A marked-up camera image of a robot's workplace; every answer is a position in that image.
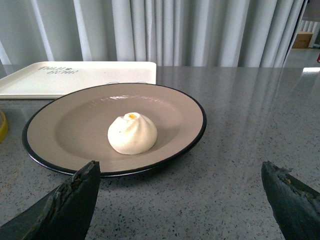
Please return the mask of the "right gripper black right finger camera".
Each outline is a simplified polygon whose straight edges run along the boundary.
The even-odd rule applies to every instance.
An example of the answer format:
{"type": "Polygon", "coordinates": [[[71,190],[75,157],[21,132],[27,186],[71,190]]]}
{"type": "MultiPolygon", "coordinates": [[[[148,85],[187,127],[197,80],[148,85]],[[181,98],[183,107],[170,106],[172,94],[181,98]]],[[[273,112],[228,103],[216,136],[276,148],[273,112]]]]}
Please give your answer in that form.
{"type": "Polygon", "coordinates": [[[261,179],[273,216],[286,240],[320,238],[320,193],[270,161],[261,167],[261,179]]]}

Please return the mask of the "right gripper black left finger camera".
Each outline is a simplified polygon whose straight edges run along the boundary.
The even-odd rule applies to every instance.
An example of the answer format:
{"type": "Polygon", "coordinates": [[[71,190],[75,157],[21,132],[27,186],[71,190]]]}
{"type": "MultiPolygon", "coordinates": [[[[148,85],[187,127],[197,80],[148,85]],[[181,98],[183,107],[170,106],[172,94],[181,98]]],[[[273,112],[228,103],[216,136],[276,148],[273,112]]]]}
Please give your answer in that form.
{"type": "Polygon", "coordinates": [[[0,227],[2,240],[84,240],[100,187],[91,161],[30,208],[0,227]]]}

